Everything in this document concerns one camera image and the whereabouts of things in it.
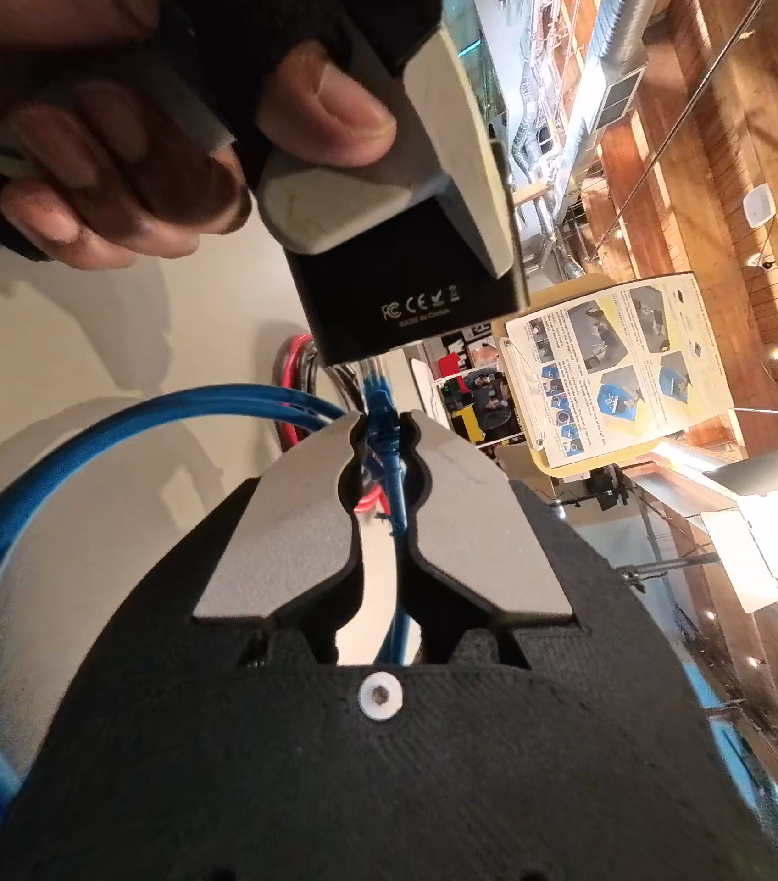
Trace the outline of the silver air duct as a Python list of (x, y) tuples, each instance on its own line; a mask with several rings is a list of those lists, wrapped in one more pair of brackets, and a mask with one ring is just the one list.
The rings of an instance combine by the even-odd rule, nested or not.
[(585, 60), (584, 119), (593, 134), (626, 115), (644, 76), (655, 1), (601, 2)]

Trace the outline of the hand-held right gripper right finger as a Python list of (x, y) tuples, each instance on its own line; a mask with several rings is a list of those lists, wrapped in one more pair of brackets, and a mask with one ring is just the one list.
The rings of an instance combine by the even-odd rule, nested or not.
[(565, 625), (574, 613), (504, 473), (422, 411), (407, 467), (400, 597), (420, 625)]

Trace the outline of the person's left hand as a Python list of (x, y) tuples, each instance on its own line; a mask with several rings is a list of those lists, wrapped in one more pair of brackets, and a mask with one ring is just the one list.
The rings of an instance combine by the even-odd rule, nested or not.
[[(197, 144), (125, 78), (44, 88), (155, 37), (159, 2), (0, 2), (0, 246), (77, 270), (189, 256), (245, 224), (255, 151)], [(367, 167), (392, 148), (391, 110), (316, 42), (292, 50), (255, 107), (267, 144), (321, 166)]]

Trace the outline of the yellow and black boxes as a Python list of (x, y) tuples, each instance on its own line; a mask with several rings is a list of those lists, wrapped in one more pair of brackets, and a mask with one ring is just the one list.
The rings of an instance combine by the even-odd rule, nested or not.
[(496, 445), (519, 434), (511, 388), (497, 367), (449, 379), (441, 393), (453, 430), (472, 444)]

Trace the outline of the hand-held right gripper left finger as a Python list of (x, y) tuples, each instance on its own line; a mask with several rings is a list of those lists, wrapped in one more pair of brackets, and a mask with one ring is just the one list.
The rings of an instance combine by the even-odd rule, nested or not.
[(194, 608), (198, 620), (343, 627), (361, 607), (365, 419), (348, 413), (262, 476)]

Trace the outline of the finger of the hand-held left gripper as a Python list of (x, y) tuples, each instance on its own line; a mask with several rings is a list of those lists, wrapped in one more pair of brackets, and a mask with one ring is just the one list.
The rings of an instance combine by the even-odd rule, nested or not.
[(430, 198), (499, 279), (515, 262), (511, 209), (479, 107), (444, 26), (393, 75), (352, 26), (351, 72), (396, 121), (392, 148), (374, 164), (335, 168), (273, 149), (257, 189), (261, 217), (290, 252), (317, 256)]

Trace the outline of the instruction sheet on stand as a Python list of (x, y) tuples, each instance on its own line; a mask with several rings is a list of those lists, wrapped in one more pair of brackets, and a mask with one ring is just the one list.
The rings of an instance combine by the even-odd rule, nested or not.
[(527, 445), (551, 477), (641, 456), (734, 407), (691, 271), (584, 275), (494, 331)]

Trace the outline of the black ethernet adapter hub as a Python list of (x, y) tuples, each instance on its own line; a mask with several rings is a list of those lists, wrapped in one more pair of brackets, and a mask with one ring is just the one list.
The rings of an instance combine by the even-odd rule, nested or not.
[(521, 312), (529, 295), (515, 234), (511, 245), (511, 267), (496, 278), (434, 195), (319, 255), (285, 254), (333, 367)]

